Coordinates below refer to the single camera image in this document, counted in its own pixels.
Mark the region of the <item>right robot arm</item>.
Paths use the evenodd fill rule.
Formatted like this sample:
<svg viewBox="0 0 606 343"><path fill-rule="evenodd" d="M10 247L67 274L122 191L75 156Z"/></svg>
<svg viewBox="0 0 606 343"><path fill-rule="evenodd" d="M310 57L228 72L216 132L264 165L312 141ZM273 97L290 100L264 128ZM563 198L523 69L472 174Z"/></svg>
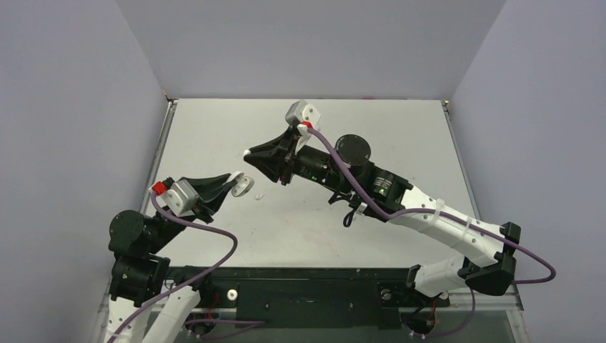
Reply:
<svg viewBox="0 0 606 343"><path fill-rule="evenodd" d="M410 304L421 305L462 287L501 296L513 283L519 226L482 222L430 197L371 162L370 145L356 134L341 136L332 152L323 152L307 146L309 134L299 130L291 126L276 139L252 147L244 153L245 162L284 186L298 176L330 190L330 203L345 200L351 208L345 227L360 214L412 229L457 252L445 261L410 268L403 286Z"/></svg>

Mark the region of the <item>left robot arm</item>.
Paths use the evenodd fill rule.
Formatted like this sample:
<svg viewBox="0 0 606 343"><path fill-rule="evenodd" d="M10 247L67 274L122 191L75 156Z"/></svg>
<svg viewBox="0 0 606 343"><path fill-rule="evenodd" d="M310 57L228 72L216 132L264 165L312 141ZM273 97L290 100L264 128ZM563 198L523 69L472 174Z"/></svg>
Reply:
<svg viewBox="0 0 606 343"><path fill-rule="evenodd" d="M212 301L213 287L205 281L235 253L238 241L210 223L228 196L241 197L253 186L253 178L241 171L202 179L168 177L149 187L154 216L124 210L112 219L109 251L115 262L106 342L173 342L192 310ZM218 262L179 275L164 290L170 260L158 253L187 227L225 236L232 247Z"/></svg>

